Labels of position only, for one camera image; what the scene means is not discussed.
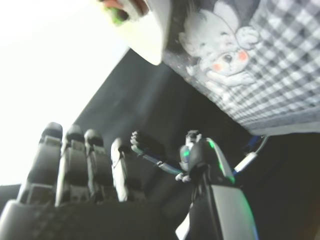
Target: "cartoon animal print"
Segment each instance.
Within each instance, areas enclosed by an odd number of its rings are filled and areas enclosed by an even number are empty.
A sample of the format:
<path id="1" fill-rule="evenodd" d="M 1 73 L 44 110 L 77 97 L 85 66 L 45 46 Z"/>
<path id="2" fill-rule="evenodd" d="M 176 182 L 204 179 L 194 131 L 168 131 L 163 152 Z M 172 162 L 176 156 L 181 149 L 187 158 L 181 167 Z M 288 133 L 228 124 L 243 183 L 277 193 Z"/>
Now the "cartoon animal print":
<path id="1" fill-rule="evenodd" d="M 248 85 L 254 79 L 245 70 L 249 53 L 259 41 L 259 33 L 251 26 L 240 26 L 231 6 L 219 0 L 213 12 L 192 9 L 184 22 L 179 41 L 192 57 L 199 58 L 187 71 L 212 88 L 219 83 L 228 87 Z"/>

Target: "checkered cloth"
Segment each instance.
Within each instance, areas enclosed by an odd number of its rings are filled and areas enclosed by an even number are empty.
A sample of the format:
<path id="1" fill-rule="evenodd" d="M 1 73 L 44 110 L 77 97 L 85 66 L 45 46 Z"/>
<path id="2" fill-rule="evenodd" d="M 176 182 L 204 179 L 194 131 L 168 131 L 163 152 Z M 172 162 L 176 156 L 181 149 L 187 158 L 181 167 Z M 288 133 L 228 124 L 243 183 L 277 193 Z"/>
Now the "checkered cloth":
<path id="1" fill-rule="evenodd" d="M 255 83 L 222 95 L 190 84 L 252 134 L 320 132 L 320 0 L 261 0 L 249 25 L 261 37 L 246 67 Z"/>

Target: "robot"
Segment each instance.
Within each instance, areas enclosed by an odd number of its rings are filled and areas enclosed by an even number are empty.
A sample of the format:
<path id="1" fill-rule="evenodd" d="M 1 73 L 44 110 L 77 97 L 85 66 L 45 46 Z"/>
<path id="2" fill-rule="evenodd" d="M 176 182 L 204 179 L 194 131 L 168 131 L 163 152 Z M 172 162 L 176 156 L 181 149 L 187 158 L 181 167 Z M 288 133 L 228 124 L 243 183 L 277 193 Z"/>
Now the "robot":
<path id="1" fill-rule="evenodd" d="M 146 199 L 139 176 L 131 171 L 137 166 L 130 147 L 116 139 L 110 159 L 97 131 L 84 134 L 74 125 L 63 139 L 62 127 L 50 123 L 17 199 L 2 212 L 0 239 L 257 240 L 248 202 L 219 146 L 198 132 L 187 139 L 180 149 L 183 156 L 189 151 L 181 161 L 185 170 L 177 172 L 165 163 L 157 141 L 138 132 L 131 138 L 131 148 L 148 153 L 159 168 L 189 177 L 192 204 L 182 234 Z"/>

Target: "white cable connector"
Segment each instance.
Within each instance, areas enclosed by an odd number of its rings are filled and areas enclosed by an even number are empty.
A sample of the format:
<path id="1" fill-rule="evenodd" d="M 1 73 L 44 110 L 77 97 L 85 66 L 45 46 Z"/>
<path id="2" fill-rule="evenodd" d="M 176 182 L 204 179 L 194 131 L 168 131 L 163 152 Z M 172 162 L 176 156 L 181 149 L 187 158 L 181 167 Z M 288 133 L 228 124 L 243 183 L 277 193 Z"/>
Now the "white cable connector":
<path id="1" fill-rule="evenodd" d="M 257 153 L 250 152 L 235 168 L 234 170 L 238 173 L 242 171 L 246 166 L 248 166 L 255 158 Z"/>

